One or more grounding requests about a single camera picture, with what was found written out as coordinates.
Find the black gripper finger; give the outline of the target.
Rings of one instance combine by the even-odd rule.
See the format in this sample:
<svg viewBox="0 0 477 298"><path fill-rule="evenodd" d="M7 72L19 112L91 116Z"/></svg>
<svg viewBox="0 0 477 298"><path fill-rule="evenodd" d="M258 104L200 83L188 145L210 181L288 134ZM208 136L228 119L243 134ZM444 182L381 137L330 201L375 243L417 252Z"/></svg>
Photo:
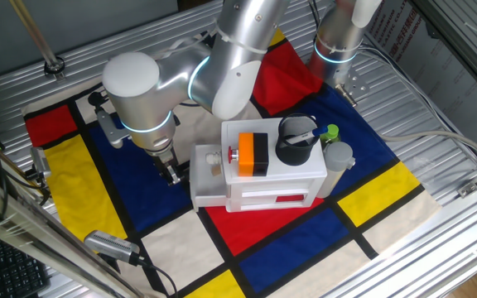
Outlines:
<svg viewBox="0 0 477 298"><path fill-rule="evenodd" d="M181 182L181 171L178 170L178 164L176 159L172 159L168 162L168 172L171 177L171 183L176 185Z"/></svg>
<svg viewBox="0 0 477 298"><path fill-rule="evenodd" d="M169 162L160 163L160 175L167 182L168 185L175 184L174 174L174 167Z"/></svg>

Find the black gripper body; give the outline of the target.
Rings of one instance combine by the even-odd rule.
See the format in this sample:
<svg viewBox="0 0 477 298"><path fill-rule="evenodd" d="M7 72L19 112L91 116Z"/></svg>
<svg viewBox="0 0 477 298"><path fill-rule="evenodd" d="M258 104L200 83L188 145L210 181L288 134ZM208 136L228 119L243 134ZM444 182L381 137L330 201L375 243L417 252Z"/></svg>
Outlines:
<svg viewBox="0 0 477 298"><path fill-rule="evenodd" d="M175 170L178 166L178 160L172 145L159 151L151 151L151 157L159 171L165 171L168 167Z"/></svg>

